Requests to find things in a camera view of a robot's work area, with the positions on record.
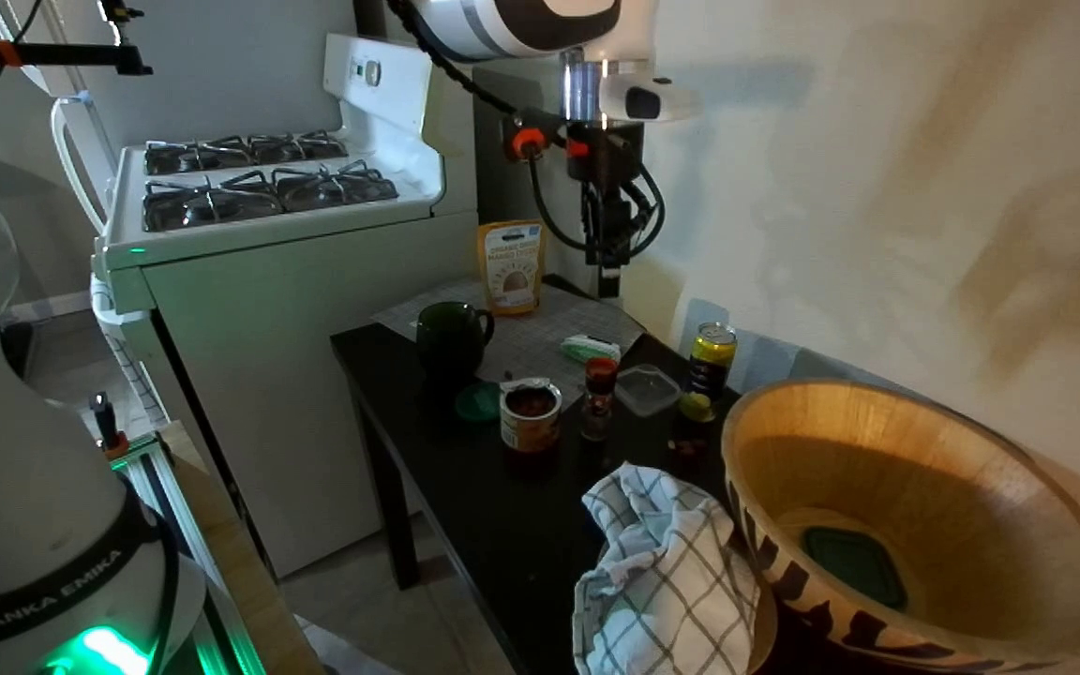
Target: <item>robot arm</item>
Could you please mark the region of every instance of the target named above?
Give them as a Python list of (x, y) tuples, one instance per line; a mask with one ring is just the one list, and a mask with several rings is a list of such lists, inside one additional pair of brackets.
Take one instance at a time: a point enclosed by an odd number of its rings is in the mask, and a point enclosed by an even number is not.
[(580, 236), (565, 236), (540, 197), (547, 229), (587, 251), (599, 272), (599, 296), (618, 292), (618, 266), (643, 254), (662, 226), (665, 197), (643, 166), (645, 121), (669, 116), (672, 85), (653, 77), (655, 0), (394, 0), (400, 22), (420, 37), (433, 61), (453, 77), (448, 61), (527, 61), (564, 54), (564, 112), (545, 127), (565, 151), (565, 172), (580, 185)]

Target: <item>black table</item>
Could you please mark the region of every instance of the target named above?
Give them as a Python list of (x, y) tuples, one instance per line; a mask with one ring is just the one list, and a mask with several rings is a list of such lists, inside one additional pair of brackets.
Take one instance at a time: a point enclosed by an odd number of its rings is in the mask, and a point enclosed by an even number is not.
[[(708, 429), (708, 452), (680, 462), (669, 450), (672, 414), (639, 420), (617, 406), (609, 442), (587, 446), (575, 406), (564, 442), (545, 457), (523, 457), (503, 446), (495, 420), (463, 420), (452, 399), (428, 386), (412, 346), (394, 330), (362, 327), (335, 335), (335, 356), (349, 376), (399, 584), (420, 577), (400, 486), (400, 472), (408, 472), (452, 564), (519, 671), (575, 671), (575, 581), (595, 564), (603, 545), (580, 509), (580, 491), (592, 479), (609, 475), (618, 462), (662, 465), (728, 504), (725, 462), (715, 452), (719, 424)], [(624, 356), (625, 365), (655, 365), (680, 382), (687, 376), (687, 361), (650, 335)], [(762, 671), (869, 675), (882, 669), (823, 644), (783, 614), (778, 654)]]

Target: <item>mug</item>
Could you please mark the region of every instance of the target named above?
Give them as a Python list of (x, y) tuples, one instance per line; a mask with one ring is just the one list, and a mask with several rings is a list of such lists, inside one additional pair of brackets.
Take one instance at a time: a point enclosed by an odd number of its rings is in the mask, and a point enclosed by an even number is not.
[(564, 390), (550, 380), (499, 386), (499, 434), (519, 452), (540, 452), (564, 434)]
[(495, 316), (463, 300), (417, 316), (417, 356), (433, 382), (465, 386), (495, 337)]

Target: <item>table leg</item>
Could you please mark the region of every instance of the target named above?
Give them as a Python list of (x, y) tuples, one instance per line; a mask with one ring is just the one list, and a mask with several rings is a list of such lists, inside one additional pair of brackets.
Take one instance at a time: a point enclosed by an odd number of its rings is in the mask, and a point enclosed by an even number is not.
[(377, 424), (365, 417), (362, 406), (355, 406), (355, 420), (362, 420), (369, 467), (377, 472), (377, 494), (379, 494), (382, 532), (392, 545), (394, 581), (399, 590), (408, 590), (420, 581), (420, 557), (417, 557), (412, 514), (404, 506), (400, 475), (382, 434), (377, 430)]

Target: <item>large wooden bowl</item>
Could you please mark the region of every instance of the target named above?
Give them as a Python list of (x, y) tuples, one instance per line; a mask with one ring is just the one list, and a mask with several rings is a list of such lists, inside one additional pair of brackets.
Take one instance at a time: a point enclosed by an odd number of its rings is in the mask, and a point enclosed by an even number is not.
[(853, 382), (783, 382), (725, 429), (762, 581), (830, 641), (920, 671), (1080, 654), (1080, 509), (1000, 434)]

